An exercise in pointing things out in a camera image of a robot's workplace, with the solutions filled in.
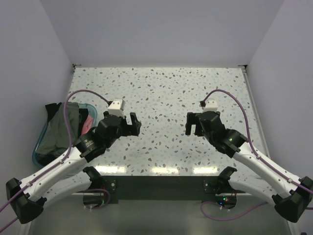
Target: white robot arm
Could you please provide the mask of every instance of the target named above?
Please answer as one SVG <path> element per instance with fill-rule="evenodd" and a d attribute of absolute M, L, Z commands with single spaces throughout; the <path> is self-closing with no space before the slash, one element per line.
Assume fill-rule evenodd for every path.
<path fill-rule="evenodd" d="M 6 183 L 7 204 L 11 204 L 22 224 L 38 217 L 44 207 L 62 197 L 87 190 L 92 184 L 101 185 L 101 176 L 93 167 L 86 167 L 75 176 L 64 178 L 104 154 L 121 136 L 139 135 L 141 122 L 135 113 L 130 113 L 132 124 L 128 125 L 124 106 L 122 99 L 111 101 L 108 111 L 104 112 L 104 119 L 97 127 L 80 136 L 67 150 L 70 151 L 68 155 L 65 152 L 36 173 L 22 180 L 13 178 Z"/>
<path fill-rule="evenodd" d="M 209 99 L 207 104 L 202 101 L 201 106 L 202 113 L 187 114 L 186 135 L 190 135 L 191 126 L 196 125 L 195 135 L 204 136 L 217 151 L 241 162 L 260 176 L 258 179 L 243 179 L 236 169 L 228 167 L 223 176 L 233 189 L 263 199 L 274 205 L 282 217 L 297 222 L 313 198 L 313 180 L 309 177 L 300 179 L 286 171 L 256 149 L 244 135 L 226 129 L 215 100 Z"/>

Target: teal plastic bin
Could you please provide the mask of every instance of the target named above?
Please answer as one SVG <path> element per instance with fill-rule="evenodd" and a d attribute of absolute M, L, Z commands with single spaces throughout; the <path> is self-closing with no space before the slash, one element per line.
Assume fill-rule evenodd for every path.
<path fill-rule="evenodd" d="M 93 123 L 92 123 L 92 126 L 96 126 L 96 123 L 97 123 L 97 117 L 98 117 L 98 112 L 96 110 L 95 107 L 93 107 L 91 104 L 78 104 L 79 108 L 80 109 L 88 109 L 88 113 L 90 116 L 93 117 Z M 36 142 L 36 145 L 35 145 L 35 148 L 34 148 L 34 151 L 33 151 L 33 156 L 32 156 L 32 159 L 33 159 L 33 163 L 35 164 L 36 167 L 38 168 L 43 168 L 44 166 L 41 165 L 38 161 L 37 161 L 37 157 L 38 157 L 38 154 L 36 153 L 36 150 L 39 146 L 39 144 L 41 143 L 41 141 L 43 140 L 44 138 L 44 135 L 45 135 L 45 132 L 47 131 L 47 127 L 48 127 L 48 123 L 47 121 L 45 122 L 45 125 L 39 135 L 39 138 Z"/>

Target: terrazzo surface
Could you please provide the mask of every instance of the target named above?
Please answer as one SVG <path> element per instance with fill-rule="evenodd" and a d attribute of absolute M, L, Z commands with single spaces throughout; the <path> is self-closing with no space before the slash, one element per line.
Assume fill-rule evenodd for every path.
<path fill-rule="evenodd" d="M 239 99 L 248 116 L 253 143 L 264 152 L 241 69 L 77 68 L 70 92 L 89 89 L 108 100 L 123 98 L 128 121 L 129 113 L 135 112 L 142 122 L 139 137 L 121 137 L 88 165 L 103 175 L 214 176 L 227 166 L 237 168 L 243 179 L 255 175 L 217 152 L 204 138 L 184 134 L 186 114 L 201 112 L 199 101 L 216 88 Z M 224 125 L 246 135 L 237 104 L 223 93 L 210 98 L 217 101 Z M 107 110 L 107 104 L 93 94 L 78 93 L 72 101 L 93 105 L 98 111 L 97 121 Z"/>

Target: green cloth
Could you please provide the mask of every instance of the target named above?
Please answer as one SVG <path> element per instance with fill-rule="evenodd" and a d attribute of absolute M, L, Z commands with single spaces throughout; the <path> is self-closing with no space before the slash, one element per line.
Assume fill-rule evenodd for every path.
<path fill-rule="evenodd" d="M 69 147 L 67 129 L 63 118 L 64 103 L 61 104 L 58 112 L 48 123 L 47 131 L 39 144 L 36 153 L 43 155 L 53 155 L 59 157 Z M 80 120 L 79 106 L 77 103 L 67 104 L 68 120 L 70 122 L 72 140 L 78 138 L 78 125 Z"/>

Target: cable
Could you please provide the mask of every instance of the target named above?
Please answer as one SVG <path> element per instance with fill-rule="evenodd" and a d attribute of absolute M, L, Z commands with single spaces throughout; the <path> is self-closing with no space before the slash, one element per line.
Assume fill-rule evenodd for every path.
<path fill-rule="evenodd" d="M 280 175 L 281 177 L 283 177 L 285 180 L 289 180 L 289 177 L 284 175 L 283 173 L 281 173 L 279 170 L 277 170 L 275 167 L 273 167 L 271 164 L 269 164 L 265 159 L 263 159 L 255 150 L 253 144 L 252 144 L 252 140 L 251 140 L 251 135 L 250 135 L 250 130 L 249 130 L 249 123 L 248 123 L 248 117 L 246 115 L 246 112 L 245 112 L 245 109 L 243 108 L 243 106 L 241 105 L 241 103 L 239 102 L 239 100 L 233 96 L 231 93 L 227 92 L 227 91 L 224 91 L 224 90 L 221 90 L 221 89 L 216 89 L 216 90 L 213 90 L 211 91 L 207 96 L 206 98 L 203 100 L 203 102 L 205 102 L 209 96 L 211 94 L 213 94 L 214 92 L 223 92 L 227 95 L 229 95 L 230 97 L 233 98 L 233 100 L 238 104 L 238 106 L 240 107 L 241 111 L 243 112 L 243 115 L 244 115 L 244 118 L 245 118 L 245 123 L 246 123 L 246 133 L 248 135 L 248 141 L 249 141 L 249 145 L 254 153 L 255 156 L 258 157 L 258 159 L 263 162 L 267 167 L 269 167 L 270 169 L 272 169 L 275 173 L 277 173 L 278 175 Z M 299 188 L 305 190 L 306 192 L 310 193 L 310 194 L 313 194 L 313 191 L 312 190 L 309 190 L 308 188 L 304 187 L 303 185 L 301 184 L 298 184 L 297 182 L 295 182 L 294 180 L 291 181 L 291 183 L 293 183 L 294 185 L 298 186 Z"/>
<path fill-rule="evenodd" d="M 92 210 L 93 209 L 100 209 L 100 208 L 104 208 L 109 202 L 110 202 L 110 200 L 111 200 L 111 195 L 110 195 L 110 193 L 107 191 L 107 190 L 105 190 L 105 189 L 102 189 L 102 188 L 98 188 L 98 189 L 87 189 L 87 190 L 84 190 L 83 192 L 103 192 L 103 193 L 106 193 L 107 195 L 108 195 L 108 199 L 107 199 L 107 201 L 106 201 L 106 203 L 105 204 L 102 204 L 102 205 L 100 205 L 99 207 L 93 207 L 93 208 L 91 208 Z"/>
<path fill-rule="evenodd" d="M 105 195 L 105 193 L 103 193 L 103 203 L 105 202 L 105 200 L 106 200 L 106 195 Z"/>
<path fill-rule="evenodd" d="M 8 223 L 7 225 L 5 225 L 1 230 L 0 233 L 2 233 L 4 230 L 6 230 L 11 224 L 13 224 L 15 221 L 17 221 L 18 218 L 16 217 L 15 219 L 13 219 L 10 223 Z"/>
<path fill-rule="evenodd" d="M 93 92 L 93 91 L 90 91 L 90 90 L 77 90 L 77 91 L 74 91 L 72 92 L 68 97 L 67 99 L 65 100 L 64 102 L 64 107 L 63 107 L 63 118 L 64 118 L 64 121 L 65 121 L 65 126 L 66 126 L 66 129 L 67 129 L 67 135 L 68 135 L 68 140 L 69 140 L 69 147 L 68 147 L 68 151 L 67 153 L 65 154 L 65 156 L 62 158 L 62 161 L 64 161 L 70 154 L 71 152 L 71 149 L 72 149 L 72 144 L 73 144 L 73 140 L 72 140 L 72 135 L 71 135 L 71 132 L 70 132 L 70 123 L 68 121 L 68 115 L 67 115 L 67 103 L 69 101 L 69 99 L 76 93 L 79 93 L 79 92 L 88 92 L 88 93 L 92 93 L 98 97 L 100 97 L 102 100 L 104 100 L 107 104 L 109 104 L 109 102 L 101 95 L 99 95 L 98 93 L 96 92 Z M 39 178 L 41 178 L 42 176 L 44 176 L 45 174 L 47 174 L 49 171 L 51 171 L 52 169 L 56 168 L 58 165 L 60 165 L 61 163 L 60 162 L 57 162 L 56 164 L 54 164 L 53 166 L 49 167 L 48 169 L 46 169 L 45 171 L 43 171 L 41 174 L 39 174 L 38 176 L 36 176 L 34 179 L 32 179 L 31 181 L 29 181 L 27 183 L 26 186 L 24 186 L 22 189 L 20 189 L 13 197 L 11 197 L 1 208 L 0 208 L 0 212 L 4 210 L 4 208 L 6 208 L 15 198 L 17 198 L 25 189 L 27 189 L 28 187 L 31 187 L 32 184 L 34 182 L 36 182 Z M 7 227 L 9 227 L 14 221 L 11 221 L 9 224 L 7 224 L 5 226 L 4 229 L 6 229 Z"/>
<path fill-rule="evenodd" d="M 215 218 L 215 217 L 209 216 L 209 215 L 206 214 L 206 213 L 204 212 L 204 210 L 203 210 L 204 204 L 211 204 L 211 205 L 215 205 L 215 206 L 219 206 L 219 205 L 216 204 L 216 203 L 214 203 L 214 202 L 202 202 L 201 205 L 200 205 L 200 210 L 201 210 L 202 214 L 205 215 L 205 217 L 207 217 L 207 218 L 209 218 L 209 219 L 216 220 L 216 221 L 229 221 L 229 220 L 238 219 L 238 218 L 244 216 L 245 214 L 248 214 L 248 213 L 251 212 L 252 210 L 254 210 L 254 209 L 256 209 L 256 208 L 258 208 L 258 207 L 260 207 L 260 206 L 263 206 L 263 205 L 267 204 L 267 202 L 262 202 L 262 203 L 260 203 L 260 204 L 258 204 L 258 205 L 255 205 L 254 207 L 251 207 L 249 210 L 245 211 L 244 213 L 242 213 L 242 214 L 240 214 L 240 215 L 237 215 L 237 216 L 235 216 L 235 217 L 233 217 L 233 218 Z"/>

